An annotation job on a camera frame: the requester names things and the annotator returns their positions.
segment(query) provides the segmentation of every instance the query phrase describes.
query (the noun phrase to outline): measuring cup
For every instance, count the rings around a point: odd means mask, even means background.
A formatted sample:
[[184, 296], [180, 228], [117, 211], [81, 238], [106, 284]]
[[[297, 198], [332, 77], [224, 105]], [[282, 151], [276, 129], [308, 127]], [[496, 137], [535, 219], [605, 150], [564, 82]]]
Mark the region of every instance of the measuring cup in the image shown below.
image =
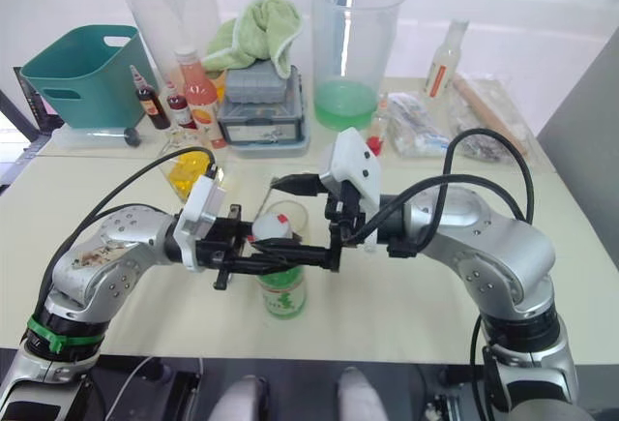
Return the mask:
[[404, 0], [311, 0], [313, 105], [324, 126], [366, 127]]
[[174, 50], [193, 46], [200, 58], [220, 27], [217, 0], [127, 0], [162, 79], [184, 83]]

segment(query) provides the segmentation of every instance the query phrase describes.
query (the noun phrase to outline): wooden stick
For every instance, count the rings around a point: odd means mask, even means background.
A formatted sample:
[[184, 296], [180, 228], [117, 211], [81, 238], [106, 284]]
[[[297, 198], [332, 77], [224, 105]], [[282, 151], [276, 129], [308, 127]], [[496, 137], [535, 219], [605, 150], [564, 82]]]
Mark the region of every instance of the wooden stick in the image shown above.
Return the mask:
[[460, 96], [469, 104], [475, 115], [482, 122], [484, 126], [489, 129], [502, 134], [507, 140], [509, 140], [518, 152], [522, 155], [526, 155], [526, 148], [520, 143], [520, 141], [510, 132], [508, 127], [503, 121], [490, 109], [488, 105], [477, 95], [477, 93], [471, 88], [470, 85], [460, 75], [454, 75], [454, 88], [460, 94]]

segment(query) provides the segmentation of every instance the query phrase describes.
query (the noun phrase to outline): green towel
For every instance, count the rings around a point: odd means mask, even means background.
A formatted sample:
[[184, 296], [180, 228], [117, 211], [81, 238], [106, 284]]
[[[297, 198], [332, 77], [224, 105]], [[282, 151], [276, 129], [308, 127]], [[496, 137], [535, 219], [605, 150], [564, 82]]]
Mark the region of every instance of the green towel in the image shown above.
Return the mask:
[[255, 0], [236, 19], [220, 26], [209, 43], [206, 71], [239, 70], [256, 59], [273, 61], [278, 75], [290, 76], [289, 50], [301, 32], [301, 17], [286, 0]]

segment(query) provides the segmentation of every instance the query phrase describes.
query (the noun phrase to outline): teal basket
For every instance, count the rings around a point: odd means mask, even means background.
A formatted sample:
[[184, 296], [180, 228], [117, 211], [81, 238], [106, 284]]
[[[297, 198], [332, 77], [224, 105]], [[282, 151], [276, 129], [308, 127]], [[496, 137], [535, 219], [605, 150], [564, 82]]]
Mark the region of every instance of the teal basket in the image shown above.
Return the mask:
[[137, 29], [90, 25], [65, 34], [21, 75], [72, 128], [127, 128], [144, 114], [129, 65], [157, 84]]

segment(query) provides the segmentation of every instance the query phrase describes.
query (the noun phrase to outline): green band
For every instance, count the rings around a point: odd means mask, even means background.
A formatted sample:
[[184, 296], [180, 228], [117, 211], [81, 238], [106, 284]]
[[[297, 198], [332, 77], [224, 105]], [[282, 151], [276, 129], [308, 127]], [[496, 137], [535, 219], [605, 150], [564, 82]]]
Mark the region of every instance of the green band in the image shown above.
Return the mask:
[[31, 316], [30, 319], [28, 319], [28, 329], [48, 341], [49, 349], [54, 353], [60, 353], [65, 346], [91, 346], [103, 340], [103, 335], [91, 337], [59, 336], [51, 332], [45, 326], [39, 324]]

